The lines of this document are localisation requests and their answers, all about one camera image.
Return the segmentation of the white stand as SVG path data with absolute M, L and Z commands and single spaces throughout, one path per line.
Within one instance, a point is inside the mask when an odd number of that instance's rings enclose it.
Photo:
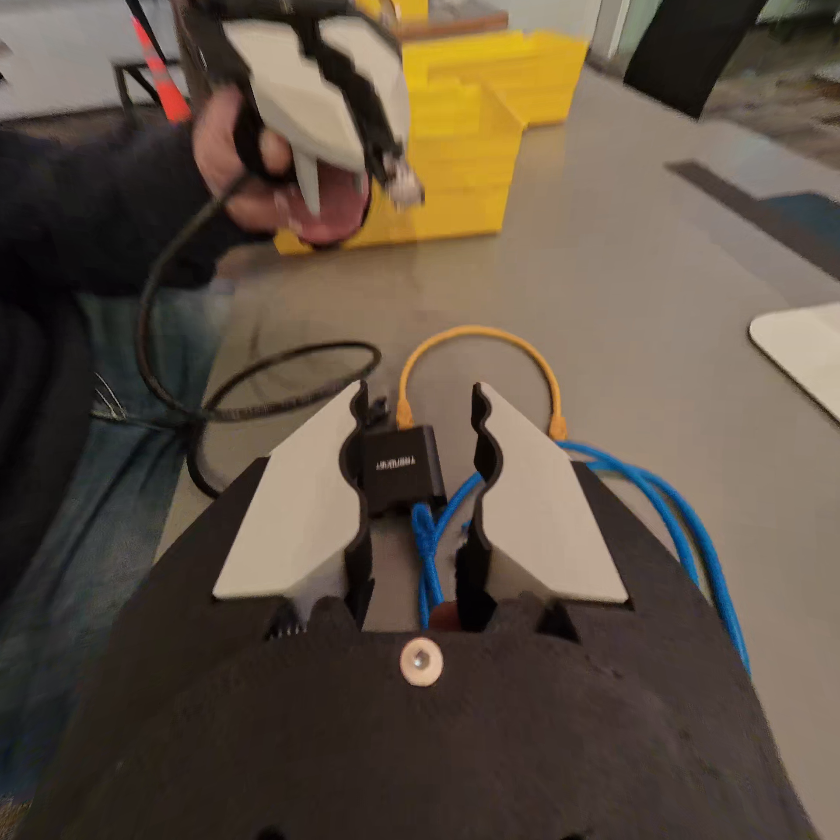
M 839 421 L 839 304 L 773 311 L 751 321 L 751 342 Z

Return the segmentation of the yellow divided plastic bin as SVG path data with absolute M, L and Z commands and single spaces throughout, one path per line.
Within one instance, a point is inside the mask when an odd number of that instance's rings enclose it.
M 378 185 L 362 230 L 345 249 L 493 235 L 503 225 L 522 121 L 490 88 L 453 77 L 410 78 L 407 159 L 425 202 L 398 211 Z

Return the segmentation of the person's left hand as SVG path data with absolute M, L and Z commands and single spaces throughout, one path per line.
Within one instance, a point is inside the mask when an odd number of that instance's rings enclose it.
M 193 157 L 207 190 L 228 195 L 227 215 L 246 232 L 276 235 L 291 230 L 313 245 L 331 245 L 352 237 L 362 226 L 370 187 L 355 175 L 320 164 L 320 209 L 313 213 L 299 184 L 269 183 L 247 174 L 235 148 L 235 126 L 243 98 L 235 86 L 217 88 L 194 119 Z

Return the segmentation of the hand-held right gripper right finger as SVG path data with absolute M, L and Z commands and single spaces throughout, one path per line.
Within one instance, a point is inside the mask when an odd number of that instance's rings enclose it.
M 487 383 L 472 388 L 470 420 L 480 489 L 456 553 L 460 627 L 484 631 L 520 595 L 543 615 L 569 603 L 629 607 L 571 458 Z

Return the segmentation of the black office chair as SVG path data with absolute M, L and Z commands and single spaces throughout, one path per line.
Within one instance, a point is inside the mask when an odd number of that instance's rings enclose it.
M 698 120 L 764 1 L 663 1 L 630 59 L 624 86 Z

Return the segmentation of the person's left forearm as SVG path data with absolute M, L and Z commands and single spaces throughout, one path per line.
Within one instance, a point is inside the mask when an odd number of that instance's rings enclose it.
M 1 292 L 140 294 L 155 259 L 210 200 L 193 129 L 65 145 L 2 132 Z

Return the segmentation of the orange traffic cone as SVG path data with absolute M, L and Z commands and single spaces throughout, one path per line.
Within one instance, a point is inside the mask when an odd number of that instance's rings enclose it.
M 147 66 L 154 92 L 160 100 L 165 117 L 172 123 L 183 123 L 191 117 L 191 110 L 180 89 L 176 86 L 165 61 L 162 49 L 157 44 L 152 29 L 141 15 L 142 7 L 130 11 L 134 32 L 139 41 L 143 60 Z

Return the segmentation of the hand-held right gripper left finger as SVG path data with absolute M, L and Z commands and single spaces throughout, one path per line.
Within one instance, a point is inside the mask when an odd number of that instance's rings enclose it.
M 374 589 L 360 488 L 368 385 L 352 381 L 271 450 L 213 588 L 219 601 L 279 596 L 308 623 L 324 596 L 363 625 Z

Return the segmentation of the black ethernet splitter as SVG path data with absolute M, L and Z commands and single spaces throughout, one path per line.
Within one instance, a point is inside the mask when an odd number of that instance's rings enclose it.
M 447 493 L 431 425 L 364 436 L 360 486 L 370 518 L 409 513 L 418 504 L 447 505 Z

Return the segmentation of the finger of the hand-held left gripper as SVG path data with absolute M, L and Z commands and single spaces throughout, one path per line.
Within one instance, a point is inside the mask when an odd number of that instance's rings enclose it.
M 334 15 L 320 23 L 320 38 L 349 62 L 337 71 L 360 137 L 382 153 L 404 153 L 411 106 L 398 44 L 364 15 Z
M 240 17 L 222 23 L 246 69 L 246 104 L 235 145 L 246 170 L 257 177 L 270 177 L 259 152 L 264 129 L 286 139 L 304 161 L 365 174 L 362 142 L 343 93 L 305 50 L 320 45 L 318 23 L 317 17 Z

